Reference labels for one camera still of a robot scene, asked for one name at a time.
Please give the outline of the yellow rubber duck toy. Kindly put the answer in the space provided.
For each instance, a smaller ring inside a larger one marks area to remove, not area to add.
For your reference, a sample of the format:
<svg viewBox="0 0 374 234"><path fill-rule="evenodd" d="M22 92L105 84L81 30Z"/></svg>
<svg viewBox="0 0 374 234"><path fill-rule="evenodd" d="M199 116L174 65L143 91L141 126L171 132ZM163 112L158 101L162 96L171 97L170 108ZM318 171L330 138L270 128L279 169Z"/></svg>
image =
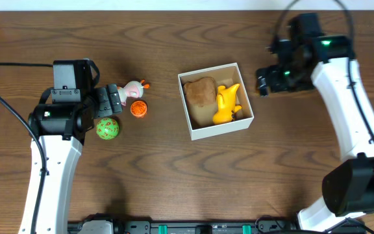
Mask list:
<svg viewBox="0 0 374 234"><path fill-rule="evenodd" d="M235 114L242 109L241 105L236 104L236 93L239 87L239 83L229 88L224 85L218 86L216 95L218 110L212 118L215 125L232 122L235 119Z"/></svg>

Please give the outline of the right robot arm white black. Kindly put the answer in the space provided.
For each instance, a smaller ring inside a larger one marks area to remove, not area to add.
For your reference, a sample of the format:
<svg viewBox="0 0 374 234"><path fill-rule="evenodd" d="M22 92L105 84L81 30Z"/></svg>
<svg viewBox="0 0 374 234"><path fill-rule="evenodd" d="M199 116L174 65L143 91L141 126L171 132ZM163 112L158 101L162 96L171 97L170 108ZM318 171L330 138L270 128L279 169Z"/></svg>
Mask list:
<svg viewBox="0 0 374 234"><path fill-rule="evenodd" d="M321 197L298 212L298 229L329 232L374 213L374 110L351 39L321 32L275 36L270 51L278 63L257 71L261 95L316 89L340 147L341 165L323 178Z"/></svg>

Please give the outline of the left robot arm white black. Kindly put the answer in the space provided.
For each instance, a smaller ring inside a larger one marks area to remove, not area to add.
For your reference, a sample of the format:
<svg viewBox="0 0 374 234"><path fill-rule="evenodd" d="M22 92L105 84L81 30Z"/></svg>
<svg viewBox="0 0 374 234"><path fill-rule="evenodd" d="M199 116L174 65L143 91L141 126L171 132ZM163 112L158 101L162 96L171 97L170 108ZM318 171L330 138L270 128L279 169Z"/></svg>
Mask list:
<svg viewBox="0 0 374 234"><path fill-rule="evenodd" d="M71 137L43 134L31 141L32 167L19 233L123 233L125 226L106 214L68 222L71 189L82 144Z"/></svg>

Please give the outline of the brown plush toy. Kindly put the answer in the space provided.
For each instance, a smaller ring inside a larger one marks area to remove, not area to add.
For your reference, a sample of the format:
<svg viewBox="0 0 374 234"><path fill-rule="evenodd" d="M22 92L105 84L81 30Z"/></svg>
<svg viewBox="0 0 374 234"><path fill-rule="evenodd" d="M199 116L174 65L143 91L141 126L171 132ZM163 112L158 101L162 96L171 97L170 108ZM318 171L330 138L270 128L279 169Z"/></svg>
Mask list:
<svg viewBox="0 0 374 234"><path fill-rule="evenodd" d="M216 82L212 77L202 77L184 85L186 100L191 105L204 107L216 102Z"/></svg>

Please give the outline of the pink white snail toy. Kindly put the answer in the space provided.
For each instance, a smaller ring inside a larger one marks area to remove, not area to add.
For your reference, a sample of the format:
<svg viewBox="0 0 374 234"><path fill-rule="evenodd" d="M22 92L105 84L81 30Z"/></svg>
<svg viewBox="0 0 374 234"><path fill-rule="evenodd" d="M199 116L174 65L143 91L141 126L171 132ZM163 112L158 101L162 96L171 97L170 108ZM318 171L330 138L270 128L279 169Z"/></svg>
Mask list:
<svg viewBox="0 0 374 234"><path fill-rule="evenodd" d="M145 79L141 81L130 81L124 87L117 87L121 104L125 106L128 98L141 98L144 90L150 88L150 84L145 82Z"/></svg>

